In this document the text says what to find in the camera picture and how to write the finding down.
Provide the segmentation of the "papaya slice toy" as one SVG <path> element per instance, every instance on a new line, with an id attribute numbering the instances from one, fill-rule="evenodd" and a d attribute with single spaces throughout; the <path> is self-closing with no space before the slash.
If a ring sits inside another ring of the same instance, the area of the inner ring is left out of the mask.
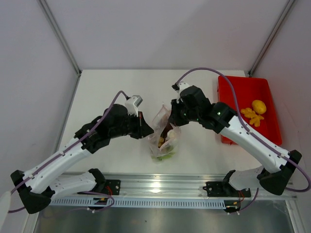
<path id="1" fill-rule="evenodd" d="M 168 132 L 173 129 L 173 127 L 169 122 L 169 115 L 167 114 L 165 114 L 161 118 L 159 125 L 160 125 L 160 136 L 162 137 L 167 137 Z"/>

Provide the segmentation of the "longan fruit bunch toy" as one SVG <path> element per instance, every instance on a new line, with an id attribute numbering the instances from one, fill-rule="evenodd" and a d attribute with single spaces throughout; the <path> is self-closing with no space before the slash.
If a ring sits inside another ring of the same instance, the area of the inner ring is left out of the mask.
<path id="1" fill-rule="evenodd" d="M 158 141 L 158 148 L 160 149 L 160 148 L 164 148 L 164 147 L 166 147 L 167 146 L 167 141 L 168 141 L 168 138 L 167 137 L 160 137 L 159 138 L 159 141 Z"/>

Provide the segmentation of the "clear zip top bag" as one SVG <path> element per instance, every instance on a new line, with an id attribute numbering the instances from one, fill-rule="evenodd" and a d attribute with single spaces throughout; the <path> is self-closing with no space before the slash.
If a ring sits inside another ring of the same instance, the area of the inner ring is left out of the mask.
<path id="1" fill-rule="evenodd" d="M 154 133 L 147 137 L 151 159 L 154 162 L 162 162 L 174 157 L 179 152 L 179 139 L 181 130 L 169 122 L 171 109 L 162 105 L 151 122 Z"/>

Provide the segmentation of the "white green leek toy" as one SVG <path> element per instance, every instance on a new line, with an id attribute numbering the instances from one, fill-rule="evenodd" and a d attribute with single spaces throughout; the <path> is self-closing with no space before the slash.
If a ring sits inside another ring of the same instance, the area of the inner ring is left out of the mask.
<path id="1" fill-rule="evenodd" d="M 178 133 L 175 130 L 170 130 L 167 134 L 167 146 L 164 148 L 158 148 L 158 142 L 151 148 L 152 158 L 155 161 L 163 161 L 172 158 L 178 152 Z"/>

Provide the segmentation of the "yellow ginger root toy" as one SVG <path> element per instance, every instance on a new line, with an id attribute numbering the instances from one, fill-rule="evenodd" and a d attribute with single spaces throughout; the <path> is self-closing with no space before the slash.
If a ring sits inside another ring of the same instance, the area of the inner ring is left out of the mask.
<path id="1" fill-rule="evenodd" d="M 254 110 L 252 110 L 251 108 L 245 108 L 245 109 L 241 109 L 240 112 L 249 120 L 249 124 L 253 125 L 255 127 L 259 127 L 260 126 L 260 121 L 264 120 L 264 117 L 261 115 L 258 115 Z"/>

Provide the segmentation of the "yellow potato toy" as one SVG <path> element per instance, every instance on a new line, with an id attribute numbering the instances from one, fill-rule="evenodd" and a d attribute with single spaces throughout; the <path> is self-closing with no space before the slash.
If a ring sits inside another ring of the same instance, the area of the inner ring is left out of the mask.
<path id="1" fill-rule="evenodd" d="M 267 111 L 265 103 L 261 100 L 254 100 L 252 102 L 252 108 L 258 115 L 262 115 Z"/>

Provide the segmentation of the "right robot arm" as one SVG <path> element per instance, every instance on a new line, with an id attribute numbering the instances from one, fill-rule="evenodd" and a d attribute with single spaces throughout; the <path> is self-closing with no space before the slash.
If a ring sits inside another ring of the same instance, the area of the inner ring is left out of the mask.
<path id="1" fill-rule="evenodd" d="M 226 195 L 261 187 L 274 195 L 283 194 L 295 171 L 294 164 L 302 157 L 298 151 L 287 151 L 248 128 L 234 109 L 223 102 L 210 103 L 200 88 L 184 82 L 174 84 L 172 88 L 178 97 L 171 101 L 171 124 L 180 127 L 197 122 L 230 139 L 260 162 L 260 167 L 254 169 L 229 171 L 222 181 L 222 191 Z"/>

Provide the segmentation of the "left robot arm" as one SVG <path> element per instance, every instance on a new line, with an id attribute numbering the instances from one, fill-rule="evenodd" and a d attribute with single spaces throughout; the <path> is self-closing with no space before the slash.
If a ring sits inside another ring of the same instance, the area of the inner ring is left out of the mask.
<path id="1" fill-rule="evenodd" d="M 66 179 L 60 179 L 59 176 L 75 163 L 108 146 L 111 139 L 127 135 L 141 139 L 153 132 L 141 111 L 129 113 L 123 105 L 111 105 L 102 116 L 85 124 L 69 143 L 40 165 L 11 174 L 14 191 L 18 192 L 23 209 L 35 214 L 53 200 L 71 194 L 105 193 L 106 179 L 97 168 Z"/>

